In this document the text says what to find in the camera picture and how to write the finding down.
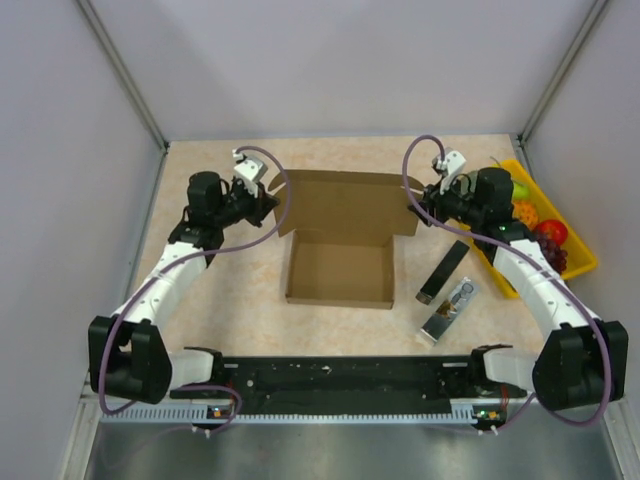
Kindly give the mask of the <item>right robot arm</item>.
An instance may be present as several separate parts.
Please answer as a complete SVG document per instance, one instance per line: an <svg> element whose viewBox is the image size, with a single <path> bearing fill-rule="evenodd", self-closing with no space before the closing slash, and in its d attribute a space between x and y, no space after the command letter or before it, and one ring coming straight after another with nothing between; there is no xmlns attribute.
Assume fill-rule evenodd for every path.
<svg viewBox="0 0 640 480"><path fill-rule="evenodd" d="M549 264L533 232L514 214L514 183L504 169L442 174L422 197L406 186L409 208L425 223L453 219L526 305L543 336L533 354L512 346L475 350L466 380L487 396L502 383L537 396L549 411L604 408L625 393L629 336L618 321L604 321L567 287Z"/></svg>

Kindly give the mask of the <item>brown cardboard box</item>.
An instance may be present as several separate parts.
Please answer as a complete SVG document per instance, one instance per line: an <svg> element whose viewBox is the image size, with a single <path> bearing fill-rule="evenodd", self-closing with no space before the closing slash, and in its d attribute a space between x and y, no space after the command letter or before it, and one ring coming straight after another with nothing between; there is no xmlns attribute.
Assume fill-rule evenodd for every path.
<svg viewBox="0 0 640 480"><path fill-rule="evenodd" d="M285 287L290 304L389 310L395 300L394 239L412 236L411 196L424 186L399 174L290 170L270 182L281 237L292 235Z"/></svg>

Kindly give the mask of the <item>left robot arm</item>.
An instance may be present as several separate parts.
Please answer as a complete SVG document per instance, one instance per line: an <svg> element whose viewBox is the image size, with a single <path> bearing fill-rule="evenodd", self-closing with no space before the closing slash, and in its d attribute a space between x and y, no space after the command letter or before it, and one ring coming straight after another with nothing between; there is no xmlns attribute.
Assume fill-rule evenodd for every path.
<svg viewBox="0 0 640 480"><path fill-rule="evenodd" d="M241 221L259 227L279 201L265 191L258 160L244 160L226 182L211 171L189 179L187 204L160 259L132 297L88 329L92 390L102 397L159 403L170 391L193 384L205 396L226 387L218 352L187 347L167 350L162 328L190 285L211 265L224 230Z"/></svg>

